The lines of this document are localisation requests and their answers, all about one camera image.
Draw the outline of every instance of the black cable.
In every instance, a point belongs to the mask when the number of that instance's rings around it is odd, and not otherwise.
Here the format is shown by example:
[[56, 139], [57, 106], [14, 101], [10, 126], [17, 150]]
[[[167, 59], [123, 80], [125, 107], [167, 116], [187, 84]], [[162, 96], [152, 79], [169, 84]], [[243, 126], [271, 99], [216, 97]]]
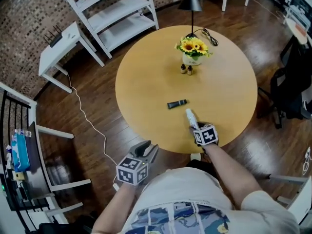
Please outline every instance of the black cable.
[[219, 45], [219, 42], [210, 35], [210, 33], [209, 33], [209, 31], [207, 29], [205, 29], [205, 28], [197, 29], [193, 33], [197, 32], [198, 30], [201, 30], [202, 34], [204, 34], [208, 38], [208, 40], [210, 41], [210, 43], [213, 46], [218, 46]]

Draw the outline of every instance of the black tube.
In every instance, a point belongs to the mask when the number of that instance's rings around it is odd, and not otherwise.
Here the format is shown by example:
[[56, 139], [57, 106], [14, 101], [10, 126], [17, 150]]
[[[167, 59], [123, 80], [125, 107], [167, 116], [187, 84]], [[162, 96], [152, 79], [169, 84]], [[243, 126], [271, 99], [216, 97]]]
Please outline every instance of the black tube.
[[183, 99], [183, 100], [178, 100], [175, 102], [167, 103], [167, 105], [168, 105], [168, 109], [172, 109], [174, 107], [178, 107], [178, 106], [184, 105], [186, 103], [187, 103], [187, 100]]

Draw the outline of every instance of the person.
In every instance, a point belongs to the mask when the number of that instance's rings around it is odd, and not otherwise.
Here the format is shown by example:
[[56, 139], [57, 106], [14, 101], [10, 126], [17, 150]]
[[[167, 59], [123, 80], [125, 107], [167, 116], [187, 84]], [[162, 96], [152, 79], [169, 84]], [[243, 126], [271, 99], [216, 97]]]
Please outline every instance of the person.
[[209, 163], [167, 170], [146, 185], [129, 217], [136, 187], [122, 184], [96, 220], [94, 234], [296, 234], [294, 216], [215, 143], [202, 146], [231, 193], [225, 196]]

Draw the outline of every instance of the water bottle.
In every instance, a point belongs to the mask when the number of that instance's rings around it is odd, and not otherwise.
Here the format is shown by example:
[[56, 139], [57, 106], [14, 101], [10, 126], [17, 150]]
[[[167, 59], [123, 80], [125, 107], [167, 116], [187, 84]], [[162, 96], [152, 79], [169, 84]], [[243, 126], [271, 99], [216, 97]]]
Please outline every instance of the water bottle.
[[31, 137], [31, 132], [23, 129], [15, 129], [15, 133], [18, 135], [24, 135], [25, 137]]

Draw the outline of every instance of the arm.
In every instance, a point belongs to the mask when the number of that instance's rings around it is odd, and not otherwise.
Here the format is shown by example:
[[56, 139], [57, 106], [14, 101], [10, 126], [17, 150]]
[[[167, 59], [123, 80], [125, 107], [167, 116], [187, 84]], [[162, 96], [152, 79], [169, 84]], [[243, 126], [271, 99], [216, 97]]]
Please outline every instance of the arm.
[[127, 216], [135, 197], [136, 187], [123, 183], [113, 199], [96, 220], [92, 233], [119, 233], [127, 220]]
[[210, 144], [203, 148], [237, 206], [240, 207], [243, 199], [250, 193], [262, 191], [253, 175], [220, 147]]

